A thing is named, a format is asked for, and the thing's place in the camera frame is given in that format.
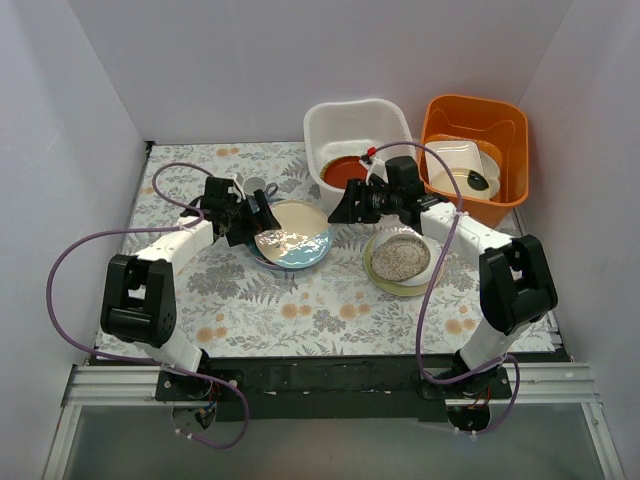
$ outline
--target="yellow plate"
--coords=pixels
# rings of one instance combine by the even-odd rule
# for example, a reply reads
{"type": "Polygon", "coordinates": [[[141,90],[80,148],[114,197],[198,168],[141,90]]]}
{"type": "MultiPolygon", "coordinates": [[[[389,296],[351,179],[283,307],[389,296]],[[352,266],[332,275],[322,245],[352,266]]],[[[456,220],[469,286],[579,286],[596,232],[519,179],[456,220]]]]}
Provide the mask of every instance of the yellow plate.
{"type": "MultiPolygon", "coordinates": [[[[385,292],[391,293],[398,297],[414,297],[416,295],[424,295],[424,293],[427,291],[427,287],[429,286],[429,281],[423,283],[422,285],[415,285],[415,286],[408,287],[405,285],[399,285],[390,280],[385,280],[384,278],[378,276],[376,272],[373,271],[373,268],[371,268],[371,259],[373,258],[373,240],[376,238],[376,235],[378,234],[376,233],[375,235],[373,235],[367,242],[367,245],[364,247],[364,254],[363,254],[364,269],[366,270],[367,275],[369,275],[369,278],[381,290],[384,290],[385,292]]],[[[434,258],[432,260],[434,262],[438,261],[437,258],[434,258]]],[[[436,285],[442,278],[443,271],[444,271],[444,265],[442,267],[442,270],[440,270],[440,275],[438,277],[436,285]]]]}

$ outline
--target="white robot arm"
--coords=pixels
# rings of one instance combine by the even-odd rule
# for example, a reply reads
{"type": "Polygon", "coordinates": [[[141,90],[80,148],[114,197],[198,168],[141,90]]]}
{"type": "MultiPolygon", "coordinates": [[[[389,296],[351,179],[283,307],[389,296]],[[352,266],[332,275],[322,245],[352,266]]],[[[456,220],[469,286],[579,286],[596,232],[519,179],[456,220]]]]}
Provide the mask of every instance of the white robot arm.
{"type": "MultiPolygon", "coordinates": [[[[363,157],[364,163],[374,163],[371,153],[375,149],[363,157]]],[[[393,158],[385,167],[388,181],[378,174],[367,181],[349,180],[329,222],[377,223],[381,215],[395,214],[417,232],[445,242],[459,215],[455,206],[446,197],[426,193],[412,157],[393,158]]],[[[461,215],[451,249],[479,270],[484,314],[471,339],[454,355],[456,376],[504,356],[531,323],[557,305],[558,297],[542,245],[531,235],[513,238],[461,215]]]]}
{"type": "MultiPolygon", "coordinates": [[[[200,202],[204,220],[164,235],[133,255],[115,255],[107,269],[100,318],[103,331],[134,343],[164,364],[196,372],[206,353],[175,328],[174,275],[222,236],[235,246],[265,230],[279,229],[264,193],[254,195],[256,211],[236,177],[208,177],[204,195],[191,203],[200,202]]],[[[194,215],[183,212],[178,224],[193,223],[194,215]]]]}

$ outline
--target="white enclosure wall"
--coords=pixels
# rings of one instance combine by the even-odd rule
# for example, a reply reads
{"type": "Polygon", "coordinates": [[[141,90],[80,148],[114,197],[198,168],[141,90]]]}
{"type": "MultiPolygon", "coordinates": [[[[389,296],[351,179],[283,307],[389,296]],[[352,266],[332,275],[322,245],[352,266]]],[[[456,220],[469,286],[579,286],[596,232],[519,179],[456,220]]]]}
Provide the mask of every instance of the white enclosure wall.
{"type": "MultiPolygon", "coordinates": [[[[80,235],[126,223],[144,144],[66,0],[0,0],[0,112],[0,477],[35,479],[82,358],[49,325],[46,276],[80,235]]],[[[80,340],[119,240],[61,270],[56,305],[80,340]]]]}
{"type": "Polygon", "coordinates": [[[420,135],[455,91],[517,102],[570,0],[70,0],[159,143],[301,140],[316,103],[380,96],[420,135]]]}
{"type": "Polygon", "coordinates": [[[576,1],[521,106],[535,133],[525,206],[589,361],[628,478],[640,478],[640,2],[576,1]]]}

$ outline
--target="orange plastic basin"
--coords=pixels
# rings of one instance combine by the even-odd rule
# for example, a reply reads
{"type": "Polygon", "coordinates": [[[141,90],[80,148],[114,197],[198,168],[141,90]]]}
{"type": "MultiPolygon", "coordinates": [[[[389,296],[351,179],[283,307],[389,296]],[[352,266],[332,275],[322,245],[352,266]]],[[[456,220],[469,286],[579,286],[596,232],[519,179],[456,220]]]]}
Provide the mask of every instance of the orange plastic basin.
{"type": "MultiPolygon", "coordinates": [[[[427,109],[422,144],[437,140],[473,140],[500,167],[500,191],[490,200],[464,197],[464,209],[489,227],[497,226],[529,196],[529,132],[527,116],[518,107],[484,98],[442,95],[427,109]]],[[[456,198],[429,185],[425,154],[419,159],[428,191],[456,198]]]]}

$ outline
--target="white mug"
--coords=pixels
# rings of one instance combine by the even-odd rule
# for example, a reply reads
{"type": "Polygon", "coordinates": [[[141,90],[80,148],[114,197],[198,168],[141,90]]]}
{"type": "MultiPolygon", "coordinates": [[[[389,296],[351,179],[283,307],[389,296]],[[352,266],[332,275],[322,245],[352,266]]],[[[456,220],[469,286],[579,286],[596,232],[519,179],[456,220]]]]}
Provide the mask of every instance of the white mug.
{"type": "Polygon", "coordinates": [[[256,197],[254,195],[256,190],[262,190],[264,192],[264,196],[269,200],[273,197],[278,191],[278,184],[273,182],[267,184],[260,177],[249,177],[247,179],[243,179],[240,175],[238,175],[238,183],[242,186],[242,190],[244,190],[244,194],[247,196],[249,200],[249,205],[253,210],[258,208],[258,204],[256,203],[256,197]]]}

